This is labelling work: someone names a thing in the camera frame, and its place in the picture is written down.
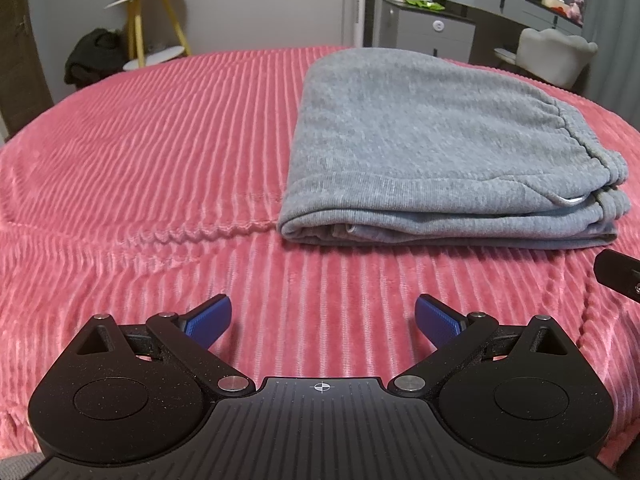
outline brown door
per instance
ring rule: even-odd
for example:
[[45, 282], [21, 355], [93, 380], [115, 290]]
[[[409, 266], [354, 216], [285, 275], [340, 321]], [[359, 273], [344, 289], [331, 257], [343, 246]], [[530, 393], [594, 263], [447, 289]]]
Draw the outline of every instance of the brown door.
[[15, 135], [53, 106], [31, 34], [27, 0], [0, 0], [0, 112]]

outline silver bolt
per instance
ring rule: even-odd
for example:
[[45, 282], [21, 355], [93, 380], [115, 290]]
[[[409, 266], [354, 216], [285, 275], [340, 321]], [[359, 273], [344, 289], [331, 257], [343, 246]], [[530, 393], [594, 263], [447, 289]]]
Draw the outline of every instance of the silver bolt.
[[396, 388], [404, 392], [418, 392], [426, 386], [424, 379], [415, 375], [401, 375], [394, 381]]
[[218, 387], [226, 392], [241, 392], [249, 386], [249, 380], [238, 375], [229, 375], [218, 381]]

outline blue pad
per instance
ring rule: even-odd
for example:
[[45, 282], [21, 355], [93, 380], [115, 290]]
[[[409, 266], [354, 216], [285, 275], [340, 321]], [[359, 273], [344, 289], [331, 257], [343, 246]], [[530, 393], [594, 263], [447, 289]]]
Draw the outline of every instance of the blue pad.
[[184, 333], [203, 348], [209, 349], [231, 325], [231, 300], [224, 297], [187, 321]]
[[415, 302], [415, 323], [436, 348], [441, 348], [466, 327], [466, 317], [431, 296]]

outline wooden table leg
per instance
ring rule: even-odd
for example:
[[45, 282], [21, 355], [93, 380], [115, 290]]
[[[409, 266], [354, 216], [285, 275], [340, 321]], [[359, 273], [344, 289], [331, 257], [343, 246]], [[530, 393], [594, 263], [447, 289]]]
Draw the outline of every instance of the wooden table leg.
[[134, 21], [136, 23], [136, 49], [138, 51], [138, 68], [145, 66], [145, 43], [142, 37], [142, 2], [140, 0], [134, 0], [135, 4], [135, 16]]
[[136, 25], [134, 16], [136, 13], [136, 4], [127, 2], [127, 44], [129, 45], [129, 61], [136, 57]]
[[182, 27], [180, 26], [180, 22], [178, 21], [177, 16], [175, 15], [174, 8], [171, 6], [169, 0], [162, 0], [162, 4], [164, 5], [164, 10], [166, 10], [167, 15], [169, 16], [169, 20], [171, 24], [174, 26], [175, 35], [178, 36], [178, 40], [180, 44], [184, 47], [184, 53], [187, 56], [191, 55], [191, 47], [187, 42], [187, 38], [185, 37]]

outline pink bedspread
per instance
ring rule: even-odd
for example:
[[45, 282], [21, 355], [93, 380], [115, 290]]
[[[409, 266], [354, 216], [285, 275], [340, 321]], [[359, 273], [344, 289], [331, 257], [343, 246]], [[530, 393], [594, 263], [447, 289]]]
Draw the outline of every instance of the pink bedspread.
[[[392, 376], [431, 346], [429, 292], [505, 324], [552, 314], [611, 392], [612, 465], [640, 431], [640, 308], [599, 286], [597, 250], [330, 249], [275, 231], [308, 67], [332, 48], [191, 57], [114, 76], [0, 150], [0, 457], [36, 448], [30, 393], [96, 312], [139, 323], [218, 292], [234, 320], [213, 351], [261, 381]], [[640, 256], [640, 137], [567, 92], [625, 155], [634, 208], [614, 248]]]

